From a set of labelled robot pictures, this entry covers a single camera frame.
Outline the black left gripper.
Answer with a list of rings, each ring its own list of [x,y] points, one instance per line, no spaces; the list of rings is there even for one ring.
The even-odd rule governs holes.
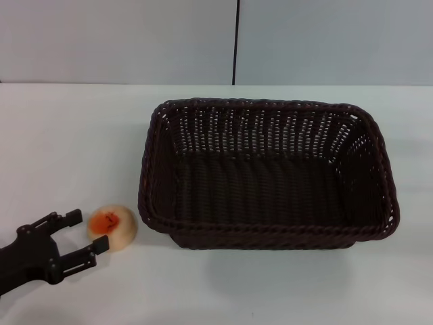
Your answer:
[[[109,250],[107,236],[90,245],[60,255],[52,234],[83,221],[80,209],[65,215],[52,212],[42,219],[17,229],[17,238],[1,249],[1,294],[34,280],[58,284],[64,278],[95,267],[96,256]]]

